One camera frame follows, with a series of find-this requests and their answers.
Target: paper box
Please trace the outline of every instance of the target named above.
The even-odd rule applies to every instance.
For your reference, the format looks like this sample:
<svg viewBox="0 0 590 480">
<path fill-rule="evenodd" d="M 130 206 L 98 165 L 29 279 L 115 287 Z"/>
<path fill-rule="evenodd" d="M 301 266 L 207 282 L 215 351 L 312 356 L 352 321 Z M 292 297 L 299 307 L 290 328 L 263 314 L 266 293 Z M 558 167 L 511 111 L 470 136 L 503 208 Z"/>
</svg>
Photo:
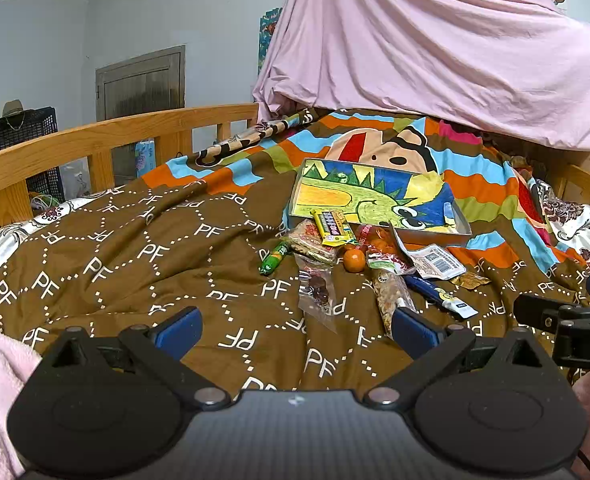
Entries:
<svg viewBox="0 0 590 480">
<path fill-rule="evenodd" d="M 451 206 L 456 232 L 447 227 L 445 203 Z M 472 235 L 451 187 L 435 172 L 418 174 L 306 158 L 291 195 L 289 227 L 302 218 L 312 218 L 311 209 L 341 209 L 354 228 L 390 222 L 402 241 L 409 244 L 465 246 Z"/>
</svg>

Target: crayon drawing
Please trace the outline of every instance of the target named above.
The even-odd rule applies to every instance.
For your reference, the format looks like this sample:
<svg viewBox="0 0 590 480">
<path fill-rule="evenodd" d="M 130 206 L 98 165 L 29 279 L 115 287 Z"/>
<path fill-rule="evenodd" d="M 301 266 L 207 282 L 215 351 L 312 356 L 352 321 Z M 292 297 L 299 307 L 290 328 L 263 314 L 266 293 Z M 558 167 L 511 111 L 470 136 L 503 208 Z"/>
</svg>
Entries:
<svg viewBox="0 0 590 480">
<path fill-rule="evenodd" d="M 309 158 L 296 183 L 291 214 L 341 209 L 352 223 L 449 232 L 444 203 L 453 193 L 435 171 L 412 174 L 337 160 Z"/>
</svg>

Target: metal screw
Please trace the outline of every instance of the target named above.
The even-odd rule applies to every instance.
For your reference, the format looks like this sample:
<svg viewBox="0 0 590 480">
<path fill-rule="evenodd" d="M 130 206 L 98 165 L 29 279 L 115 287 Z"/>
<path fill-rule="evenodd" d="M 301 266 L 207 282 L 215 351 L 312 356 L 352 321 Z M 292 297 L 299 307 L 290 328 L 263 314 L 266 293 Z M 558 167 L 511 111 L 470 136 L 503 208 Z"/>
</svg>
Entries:
<svg viewBox="0 0 590 480">
<path fill-rule="evenodd" d="M 226 392 L 219 388 L 201 388 L 195 392 L 195 400 L 206 406 L 212 406 L 225 399 Z"/>
<path fill-rule="evenodd" d="M 393 388 L 379 386 L 378 388 L 373 388 L 368 393 L 368 396 L 372 402 L 386 406 L 387 404 L 392 404 L 399 399 L 399 392 Z"/>
</svg>

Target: black plastic crate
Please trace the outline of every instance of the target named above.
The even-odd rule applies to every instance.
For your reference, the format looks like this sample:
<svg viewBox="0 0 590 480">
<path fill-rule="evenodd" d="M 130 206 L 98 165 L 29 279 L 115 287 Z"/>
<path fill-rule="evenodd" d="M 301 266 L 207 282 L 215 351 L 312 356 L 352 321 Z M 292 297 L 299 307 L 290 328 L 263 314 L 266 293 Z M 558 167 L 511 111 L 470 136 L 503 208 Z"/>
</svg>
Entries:
<svg viewBox="0 0 590 480">
<path fill-rule="evenodd" d="M 0 150 L 9 148 L 57 131 L 55 108 L 25 110 L 8 118 L 0 119 Z M 59 168 L 52 168 L 26 179 L 28 191 L 51 195 L 64 201 L 64 188 Z"/>
</svg>

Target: door frame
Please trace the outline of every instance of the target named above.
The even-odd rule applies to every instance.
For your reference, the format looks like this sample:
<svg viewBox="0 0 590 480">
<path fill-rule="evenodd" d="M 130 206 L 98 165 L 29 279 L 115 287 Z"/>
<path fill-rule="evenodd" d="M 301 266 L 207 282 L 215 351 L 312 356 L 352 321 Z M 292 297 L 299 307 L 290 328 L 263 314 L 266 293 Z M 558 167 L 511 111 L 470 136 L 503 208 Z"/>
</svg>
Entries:
<svg viewBox="0 0 590 480">
<path fill-rule="evenodd" d="M 179 45 L 171 48 L 165 48 L 162 50 L 156 50 L 143 56 L 132 57 L 118 63 L 113 63 L 95 70 L 95 117 L 97 121 L 104 121 L 106 119 L 106 108 L 104 100 L 104 84 L 110 82 L 110 79 L 106 79 L 105 76 L 108 72 L 124 68 L 133 63 L 139 63 L 141 61 L 148 61 L 159 57 L 169 56 L 169 54 L 179 54 L 179 95 L 177 102 L 179 103 L 178 108 L 184 108 L 184 93 L 185 93 L 185 58 L 186 58 L 186 46 Z"/>
</svg>

